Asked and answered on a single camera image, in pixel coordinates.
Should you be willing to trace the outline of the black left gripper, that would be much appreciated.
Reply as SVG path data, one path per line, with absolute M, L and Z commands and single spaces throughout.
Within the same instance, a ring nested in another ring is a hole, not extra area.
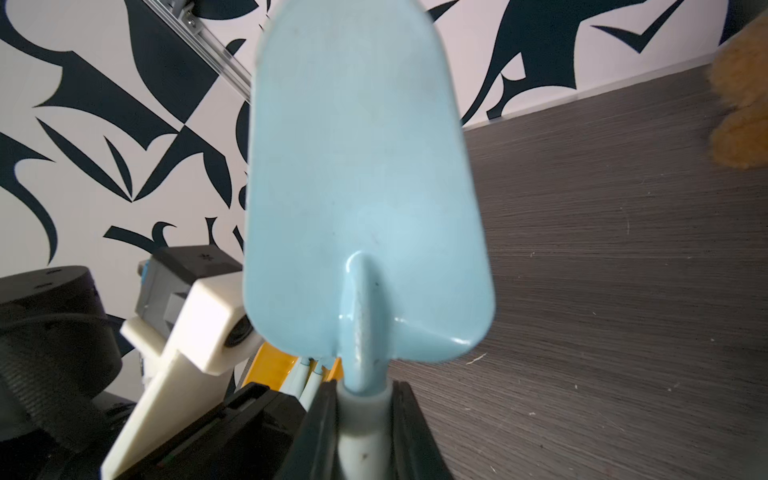
M 121 479 L 272 479 L 306 410 L 251 383 L 120 474 Z

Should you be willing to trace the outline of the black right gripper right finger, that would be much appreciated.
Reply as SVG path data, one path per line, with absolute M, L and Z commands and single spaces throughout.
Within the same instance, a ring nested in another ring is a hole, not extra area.
M 403 381 L 393 383 L 392 462 L 394 479 L 453 478 L 413 389 Z

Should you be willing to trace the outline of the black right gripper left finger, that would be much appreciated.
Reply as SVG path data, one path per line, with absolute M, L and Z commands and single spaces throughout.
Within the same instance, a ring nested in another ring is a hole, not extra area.
M 321 383 L 275 479 L 334 479 L 338 442 L 337 388 L 336 380 Z

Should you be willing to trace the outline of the light blue dirty-handle shovel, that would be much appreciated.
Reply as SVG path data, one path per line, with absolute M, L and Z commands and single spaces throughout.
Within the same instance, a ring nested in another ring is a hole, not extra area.
M 333 469 L 392 475 L 393 360 L 471 351 L 495 312 L 442 43 L 416 1 L 285 1 L 252 82 L 244 305 L 298 357 L 341 361 Z

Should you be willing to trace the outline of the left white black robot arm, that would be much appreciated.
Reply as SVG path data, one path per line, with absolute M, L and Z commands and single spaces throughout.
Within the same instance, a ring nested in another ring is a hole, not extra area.
M 1 281 L 1 475 L 96 479 L 134 410 L 111 396 L 122 367 L 118 322 L 88 268 Z M 305 411 L 249 384 L 128 471 L 131 479 L 272 479 Z

